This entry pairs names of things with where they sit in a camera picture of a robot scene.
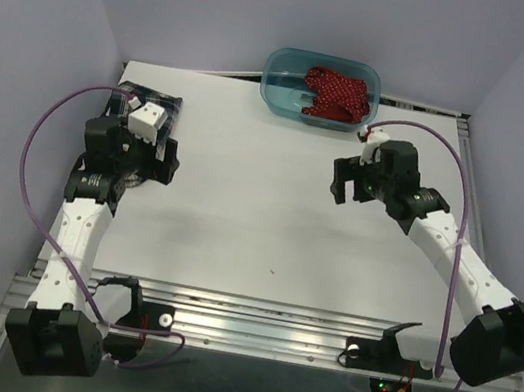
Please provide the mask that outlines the red polka dot skirt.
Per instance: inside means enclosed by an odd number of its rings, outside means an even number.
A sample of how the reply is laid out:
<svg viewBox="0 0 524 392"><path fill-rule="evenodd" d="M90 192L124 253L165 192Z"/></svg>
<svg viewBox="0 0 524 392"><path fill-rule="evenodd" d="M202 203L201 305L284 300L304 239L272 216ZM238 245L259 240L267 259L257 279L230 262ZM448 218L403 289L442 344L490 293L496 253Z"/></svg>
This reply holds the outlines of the red polka dot skirt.
<svg viewBox="0 0 524 392"><path fill-rule="evenodd" d="M311 105L301 110L302 114L359 124L371 111L367 84L362 79L345 77L334 70L316 66L310 68L304 81L315 97Z"/></svg>

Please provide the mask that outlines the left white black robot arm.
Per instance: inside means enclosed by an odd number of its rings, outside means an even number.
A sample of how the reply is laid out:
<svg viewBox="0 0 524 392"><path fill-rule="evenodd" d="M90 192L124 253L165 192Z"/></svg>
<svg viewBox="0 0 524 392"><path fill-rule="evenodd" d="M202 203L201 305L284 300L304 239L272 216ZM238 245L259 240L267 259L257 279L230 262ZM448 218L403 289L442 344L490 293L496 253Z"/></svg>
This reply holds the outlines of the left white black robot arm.
<svg viewBox="0 0 524 392"><path fill-rule="evenodd" d="M11 309L5 320L24 376L90 377L99 367L108 326L140 329L146 322L136 278L105 278L97 297L87 284L127 178L138 174L167 185L179 168L176 141L165 141L159 159L157 131L131 124L111 116L86 122L86 149L66 182L54 254L27 304Z"/></svg>

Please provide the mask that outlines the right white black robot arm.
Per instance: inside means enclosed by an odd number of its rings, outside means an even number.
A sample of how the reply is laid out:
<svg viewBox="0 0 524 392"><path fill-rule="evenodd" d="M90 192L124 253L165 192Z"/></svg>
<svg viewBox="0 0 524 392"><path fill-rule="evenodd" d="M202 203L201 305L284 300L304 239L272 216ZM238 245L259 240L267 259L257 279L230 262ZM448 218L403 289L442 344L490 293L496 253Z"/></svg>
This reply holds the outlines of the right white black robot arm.
<svg viewBox="0 0 524 392"><path fill-rule="evenodd" d="M413 144L373 133L361 155L334 161L330 191L341 205L351 183L353 200L384 205L452 292L464 326L443 336L421 322L402 323L377 342L357 343L351 363L388 372L410 363L434 372L440 365L473 387L524 372L524 301L468 244L445 198L422 186L418 161Z"/></svg>

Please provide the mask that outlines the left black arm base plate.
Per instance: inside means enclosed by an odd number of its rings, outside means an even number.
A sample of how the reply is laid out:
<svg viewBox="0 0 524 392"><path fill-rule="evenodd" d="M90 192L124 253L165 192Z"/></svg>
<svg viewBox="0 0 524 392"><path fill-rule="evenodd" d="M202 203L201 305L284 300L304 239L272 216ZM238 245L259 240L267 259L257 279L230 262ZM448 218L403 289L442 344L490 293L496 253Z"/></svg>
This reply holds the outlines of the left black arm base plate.
<svg viewBox="0 0 524 392"><path fill-rule="evenodd" d="M146 301L136 277L107 277L98 282L93 300L110 324L138 329L169 330L175 318L173 305ZM129 337L108 334L103 350L120 363L131 363L146 344L146 336L130 333Z"/></svg>

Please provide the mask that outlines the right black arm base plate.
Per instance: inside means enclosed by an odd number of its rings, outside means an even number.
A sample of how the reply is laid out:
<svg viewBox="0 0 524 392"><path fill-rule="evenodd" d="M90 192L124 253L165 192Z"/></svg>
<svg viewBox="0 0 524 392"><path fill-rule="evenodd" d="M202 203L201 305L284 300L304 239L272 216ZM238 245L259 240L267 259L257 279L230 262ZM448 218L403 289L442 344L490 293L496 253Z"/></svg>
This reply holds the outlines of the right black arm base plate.
<svg viewBox="0 0 524 392"><path fill-rule="evenodd" d="M434 374L421 361L403 358L396 337L402 330L419 325L420 322L397 324L385 329L380 339L350 336L337 355L337 362L343 368L382 373L381 378L370 379L371 392L412 392L413 379L431 380Z"/></svg>

